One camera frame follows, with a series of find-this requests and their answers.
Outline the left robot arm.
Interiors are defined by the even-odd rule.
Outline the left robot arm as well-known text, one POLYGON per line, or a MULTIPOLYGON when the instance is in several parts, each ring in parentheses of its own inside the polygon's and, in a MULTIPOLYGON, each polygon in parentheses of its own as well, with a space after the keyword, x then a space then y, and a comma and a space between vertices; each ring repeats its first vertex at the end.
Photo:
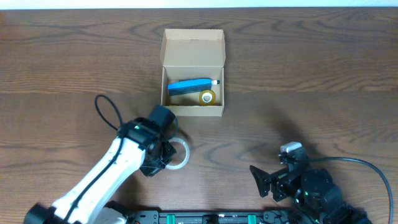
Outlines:
POLYGON ((134 172, 152 177, 171 165, 176 150, 167 135, 174 116, 137 118, 122 123, 102 159, 63 197, 45 208, 35 204, 24 223, 94 223, 105 205, 134 172))

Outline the black white marker pen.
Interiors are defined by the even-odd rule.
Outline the black white marker pen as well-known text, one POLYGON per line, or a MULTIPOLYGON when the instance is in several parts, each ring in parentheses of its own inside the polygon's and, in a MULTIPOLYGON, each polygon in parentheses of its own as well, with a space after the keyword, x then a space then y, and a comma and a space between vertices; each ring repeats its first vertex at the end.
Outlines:
POLYGON ((211 84, 212 84, 212 85, 219 85, 219 84, 220 84, 220 81, 219 81, 219 80, 212 80, 212 81, 211 81, 211 84))

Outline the blue plastic tape dispenser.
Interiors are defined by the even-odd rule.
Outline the blue plastic tape dispenser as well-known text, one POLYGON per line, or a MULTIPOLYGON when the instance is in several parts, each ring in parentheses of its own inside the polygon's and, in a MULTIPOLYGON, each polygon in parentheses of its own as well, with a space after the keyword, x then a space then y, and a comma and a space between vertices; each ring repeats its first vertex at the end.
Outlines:
POLYGON ((169 84, 168 91, 170 96, 197 93, 204 90, 210 90, 212 84, 212 80, 209 78, 184 80, 169 84))

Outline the small yellow tape roll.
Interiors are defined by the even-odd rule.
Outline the small yellow tape roll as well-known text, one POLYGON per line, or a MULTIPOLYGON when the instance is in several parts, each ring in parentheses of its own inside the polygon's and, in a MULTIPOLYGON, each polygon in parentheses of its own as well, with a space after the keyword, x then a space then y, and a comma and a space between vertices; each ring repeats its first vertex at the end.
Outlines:
POLYGON ((214 105, 215 100, 216 100, 216 95, 212 90, 204 90, 200 93, 199 102, 201 106, 214 105))

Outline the cardboard box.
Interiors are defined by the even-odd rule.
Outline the cardboard box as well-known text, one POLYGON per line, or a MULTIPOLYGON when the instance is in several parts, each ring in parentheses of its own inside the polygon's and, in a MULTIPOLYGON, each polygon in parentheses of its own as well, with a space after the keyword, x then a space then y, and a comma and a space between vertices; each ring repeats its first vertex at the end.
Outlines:
POLYGON ((224 30, 166 29, 162 39, 161 105, 177 116, 221 117, 224 111, 224 64, 226 60, 224 30), (202 95, 188 93, 171 96, 172 83, 210 79, 213 99, 202 105, 202 95))

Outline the large clear tape roll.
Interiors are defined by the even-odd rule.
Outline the large clear tape roll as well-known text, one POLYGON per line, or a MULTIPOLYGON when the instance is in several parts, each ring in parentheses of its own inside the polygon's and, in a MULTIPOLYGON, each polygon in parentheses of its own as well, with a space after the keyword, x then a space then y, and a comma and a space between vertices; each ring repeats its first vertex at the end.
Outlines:
POLYGON ((182 138, 174 137, 170 140, 171 144, 175 144, 180 147, 180 150, 177 152, 178 162, 171 162, 165 166, 168 170, 179 170, 187 165, 190 158, 190 146, 186 140, 182 138))

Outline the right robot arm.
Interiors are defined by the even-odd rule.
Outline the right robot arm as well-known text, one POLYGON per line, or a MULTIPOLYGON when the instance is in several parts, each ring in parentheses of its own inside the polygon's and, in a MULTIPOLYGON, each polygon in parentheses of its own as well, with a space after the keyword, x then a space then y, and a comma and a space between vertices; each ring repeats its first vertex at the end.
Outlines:
POLYGON ((272 174, 249 167, 261 197, 271 193, 276 202, 294 201, 292 210, 264 212, 264 223, 371 224, 366 212, 345 202, 327 170, 311 167, 303 147, 283 149, 279 159, 287 167, 272 174))

